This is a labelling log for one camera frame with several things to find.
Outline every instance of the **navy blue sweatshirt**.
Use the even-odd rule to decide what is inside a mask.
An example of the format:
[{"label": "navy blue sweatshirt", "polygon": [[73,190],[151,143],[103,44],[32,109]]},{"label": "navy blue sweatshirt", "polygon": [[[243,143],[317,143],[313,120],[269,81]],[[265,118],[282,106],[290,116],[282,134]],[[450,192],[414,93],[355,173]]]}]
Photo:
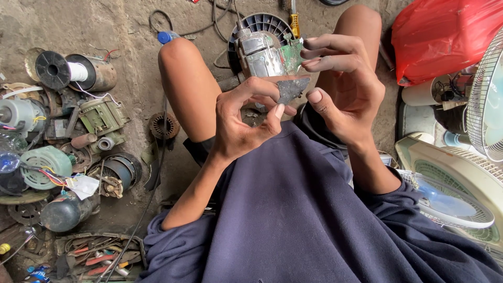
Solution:
[{"label": "navy blue sweatshirt", "polygon": [[217,216],[165,232],[167,211],[152,220],[137,281],[503,282],[478,245],[421,215],[411,186],[353,190],[339,151],[282,128],[222,178]]}]

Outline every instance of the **knee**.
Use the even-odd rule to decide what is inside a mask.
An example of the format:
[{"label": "knee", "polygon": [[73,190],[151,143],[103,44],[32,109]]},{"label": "knee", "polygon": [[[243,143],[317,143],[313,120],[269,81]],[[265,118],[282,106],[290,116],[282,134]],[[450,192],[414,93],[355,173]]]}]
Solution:
[{"label": "knee", "polygon": [[372,23],[375,25],[378,24],[379,26],[381,26],[381,24],[382,24],[381,15],[378,12],[372,10],[371,8],[369,8],[365,5],[361,5],[361,4],[353,5],[349,8],[347,8],[343,12],[343,14],[341,15],[341,19],[346,18],[346,17],[364,18],[367,21],[369,21],[369,23]]},{"label": "knee", "polygon": [[185,38],[175,38],[166,43],[159,50],[159,63],[167,63],[171,60],[183,60],[184,58],[194,55],[198,52],[197,47]]}]

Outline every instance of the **black shorts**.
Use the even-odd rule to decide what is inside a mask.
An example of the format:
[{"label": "black shorts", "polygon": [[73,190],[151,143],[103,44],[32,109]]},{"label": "black shorts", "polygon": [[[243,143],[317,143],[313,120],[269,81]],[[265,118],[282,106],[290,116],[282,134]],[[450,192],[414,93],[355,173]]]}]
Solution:
[{"label": "black shorts", "polygon": [[[348,147],[346,144],[336,137],[325,124],[325,120],[311,106],[306,103],[302,105],[297,115],[294,117],[294,124],[299,127],[310,139],[326,145],[329,148],[338,149],[342,152],[344,159],[348,158]],[[194,160],[199,166],[203,166],[208,153],[210,152],[215,137],[211,137],[200,143],[193,143],[190,139],[184,141],[184,146],[190,152]]]}]

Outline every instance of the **concrete floor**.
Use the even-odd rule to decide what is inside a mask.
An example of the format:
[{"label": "concrete floor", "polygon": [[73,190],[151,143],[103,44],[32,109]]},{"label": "concrete floor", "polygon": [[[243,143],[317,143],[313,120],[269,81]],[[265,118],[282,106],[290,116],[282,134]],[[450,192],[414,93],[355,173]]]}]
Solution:
[{"label": "concrete floor", "polygon": [[[278,0],[238,0],[238,9],[245,15],[266,12],[287,20],[287,12],[281,10]],[[383,31],[391,26],[396,15],[412,0],[351,0],[338,7],[328,7],[318,0],[298,0],[299,25],[302,33],[317,36],[331,33],[341,13],[351,5],[365,4],[381,14]],[[160,45],[156,33],[151,31],[148,15],[154,9],[168,12],[175,31],[183,33],[198,29],[211,21],[211,4],[200,0],[194,4],[187,0],[4,0],[0,9],[0,73],[5,82],[28,83],[23,67],[24,54],[33,47],[54,50],[62,54],[85,53],[106,55],[91,47],[117,49],[112,59],[118,75],[117,86],[110,93],[122,101],[132,121],[124,131],[130,141],[122,144],[123,151],[140,157],[149,144],[148,118],[162,111],[163,90],[157,68],[157,52]],[[228,13],[220,21],[224,34],[230,34],[235,25],[235,15]],[[199,47],[207,66],[217,80],[231,76],[231,71],[218,69],[212,62],[226,47],[217,37],[214,28],[196,34],[193,41]],[[219,62],[225,62],[225,56]],[[398,85],[394,72],[384,61],[377,62],[377,76],[386,86],[386,96],[374,123],[374,139],[377,148],[392,152],[395,142],[396,98]],[[309,88],[314,86],[312,80]],[[300,104],[299,99],[293,103]],[[158,190],[149,215],[155,213],[158,202],[173,193],[181,193],[193,180],[199,167],[193,161],[182,142],[183,130],[177,137],[175,149],[166,154],[162,169],[162,185]],[[145,172],[142,182],[147,179]],[[125,193],[122,199],[105,199],[102,211],[92,216],[88,224],[116,224],[131,228],[137,221],[148,200],[142,186]]]}]

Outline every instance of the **red plastic bag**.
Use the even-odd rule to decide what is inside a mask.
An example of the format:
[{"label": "red plastic bag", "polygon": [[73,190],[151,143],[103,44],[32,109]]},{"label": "red plastic bag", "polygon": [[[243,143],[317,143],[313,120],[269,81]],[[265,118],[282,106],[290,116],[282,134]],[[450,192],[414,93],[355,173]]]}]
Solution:
[{"label": "red plastic bag", "polygon": [[392,26],[396,77],[413,86],[479,62],[503,25],[503,0],[416,0]]}]

